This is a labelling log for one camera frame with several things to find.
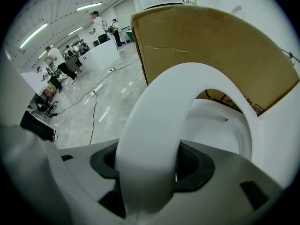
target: floor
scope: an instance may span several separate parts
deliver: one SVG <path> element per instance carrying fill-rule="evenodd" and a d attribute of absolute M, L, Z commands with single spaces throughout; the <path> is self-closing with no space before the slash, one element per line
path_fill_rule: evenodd
<path fill-rule="evenodd" d="M 60 113 L 77 103 L 98 83 L 105 82 L 97 92 L 91 144 L 120 137 L 132 108 L 147 87 L 135 44 L 127 44 L 119 52 L 121 58 L 106 70 L 87 70 L 73 84 L 66 80 L 63 91 L 54 97 L 58 103 L 53 113 Z M 116 67 L 117 71 L 110 74 L 112 67 Z M 58 149 L 89 145 L 95 100 L 96 96 L 90 97 L 88 93 L 78 104 L 51 119 L 50 126 L 57 130 L 58 140 L 55 145 Z"/>

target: box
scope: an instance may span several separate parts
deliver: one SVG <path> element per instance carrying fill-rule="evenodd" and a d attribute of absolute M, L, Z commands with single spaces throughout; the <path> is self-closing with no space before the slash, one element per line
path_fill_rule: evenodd
<path fill-rule="evenodd" d="M 195 5 L 148 9 L 132 17 L 132 32 L 148 85 L 177 64 L 204 63 L 224 73 L 261 115 L 299 82 L 289 59 L 269 37 L 216 9 Z M 217 90 L 206 90 L 197 98 L 239 111 Z"/>

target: white curved loop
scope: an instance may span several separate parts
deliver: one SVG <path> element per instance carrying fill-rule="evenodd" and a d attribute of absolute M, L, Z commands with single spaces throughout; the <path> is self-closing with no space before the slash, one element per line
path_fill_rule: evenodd
<path fill-rule="evenodd" d="M 115 167 L 120 172 L 127 217 L 141 220 L 142 215 L 155 213 L 171 198 L 180 131 L 192 102 L 206 89 L 225 93 L 242 110 L 251 132 L 251 161 L 262 167 L 260 122 L 239 89 L 211 66 L 174 66 L 144 91 L 120 137 Z"/>

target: white table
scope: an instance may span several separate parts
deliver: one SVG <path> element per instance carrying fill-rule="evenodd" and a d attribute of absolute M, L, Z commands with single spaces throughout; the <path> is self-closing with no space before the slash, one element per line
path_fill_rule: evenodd
<path fill-rule="evenodd" d="M 120 58 L 120 54 L 113 40 L 92 48 L 79 57 L 80 62 L 87 70 L 103 70 Z"/>

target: fluorescent light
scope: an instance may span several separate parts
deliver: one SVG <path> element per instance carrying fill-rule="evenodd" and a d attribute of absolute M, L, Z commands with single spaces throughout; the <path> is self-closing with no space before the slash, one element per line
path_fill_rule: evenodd
<path fill-rule="evenodd" d="M 70 32 L 70 33 L 68 34 L 68 36 L 71 35 L 71 34 L 74 33 L 74 32 L 77 32 L 77 31 L 78 31 L 79 29 L 81 29 L 81 28 L 83 28 L 83 27 L 77 28 L 77 29 L 74 30 L 73 32 Z"/>
<path fill-rule="evenodd" d="M 39 57 L 37 60 L 39 60 L 44 54 L 45 54 L 46 51 L 44 51 Z"/>
<path fill-rule="evenodd" d="M 44 28 L 47 27 L 47 26 L 48 26 L 48 24 L 45 23 L 45 24 L 44 24 L 43 26 L 41 26 L 38 30 L 36 30 L 34 33 L 32 33 L 32 34 L 29 36 L 29 38 L 27 38 L 27 39 L 25 40 L 25 42 L 22 43 L 22 45 L 20 46 L 20 48 L 22 49 L 22 48 L 29 42 L 30 39 L 32 39 L 35 35 L 37 35 L 42 29 L 44 29 Z"/>
<path fill-rule="evenodd" d="M 95 3 L 95 4 L 91 4 L 91 5 L 87 5 L 87 6 L 84 6 L 84 7 L 79 7 L 79 8 L 77 9 L 77 11 L 80 11 L 80 10 L 83 10 L 83 9 L 86 9 L 86 8 L 91 8 L 91 7 L 99 6 L 99 5 L 101 5 L 101 4 L 102 4 L 102 2 L 100 2 L 100 3 Z"/>

